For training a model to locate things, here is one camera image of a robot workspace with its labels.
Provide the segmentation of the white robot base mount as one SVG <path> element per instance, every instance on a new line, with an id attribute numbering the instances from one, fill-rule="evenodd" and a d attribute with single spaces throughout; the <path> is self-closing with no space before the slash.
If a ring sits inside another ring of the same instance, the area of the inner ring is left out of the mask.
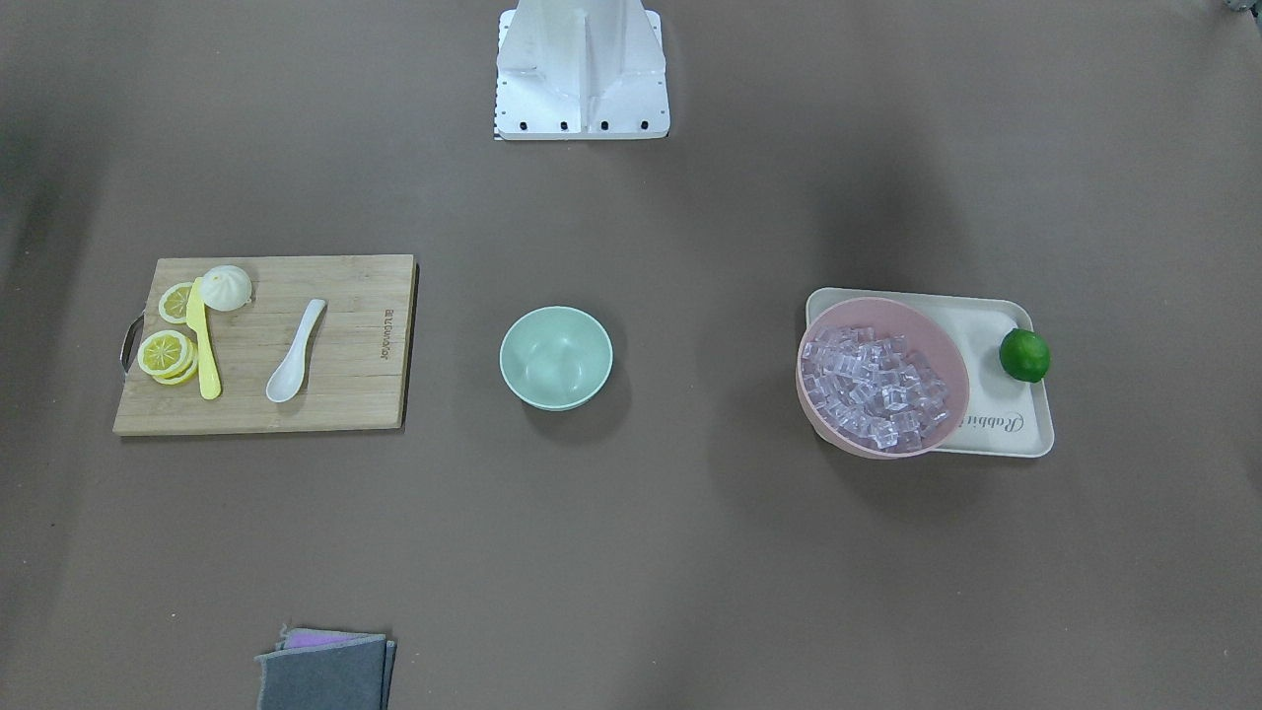
<path id="1" fill-rule="evenodd" d="M 493 136 L 617 141 L 670 132 L 663 18 L 640 1 L 520 1 L 497 23 Z"/>

